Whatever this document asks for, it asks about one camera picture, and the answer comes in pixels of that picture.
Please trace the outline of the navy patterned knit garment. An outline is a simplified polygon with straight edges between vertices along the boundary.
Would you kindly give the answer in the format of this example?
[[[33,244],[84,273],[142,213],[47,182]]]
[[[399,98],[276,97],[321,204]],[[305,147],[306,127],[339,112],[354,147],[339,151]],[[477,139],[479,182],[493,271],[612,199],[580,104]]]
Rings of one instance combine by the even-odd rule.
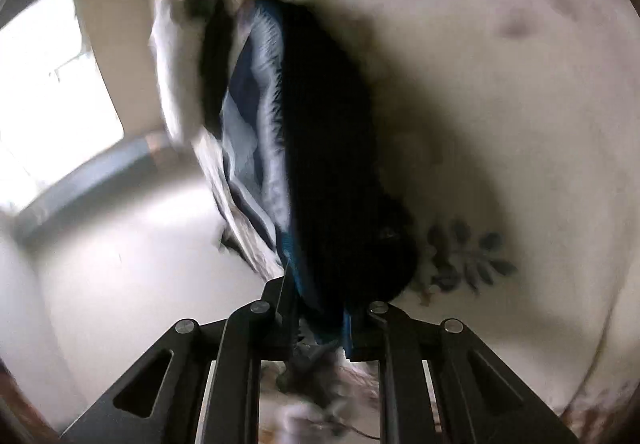
[[[231,196],[294,281],[322,342],[396,298],[419,263],[404,201],[386,189],[372,92],[308,4],[250,0],[205,11],[198,67],[207,131]]]

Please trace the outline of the floral bed blanket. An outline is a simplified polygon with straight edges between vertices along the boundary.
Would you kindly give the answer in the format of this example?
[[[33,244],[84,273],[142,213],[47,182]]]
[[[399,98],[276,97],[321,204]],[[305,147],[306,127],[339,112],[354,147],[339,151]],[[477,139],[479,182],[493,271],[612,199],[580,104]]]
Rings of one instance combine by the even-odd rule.
[[[171,138],[232,239],[282,273],[262,194],[233,190],[195,53],[213,0],[152,0]],[[223,0],[234,11],[248,0]],[[308,1],[372,87],[386,185],[421,262],[397,303],[468,323],[584,443],[639,418],[639,0]]]

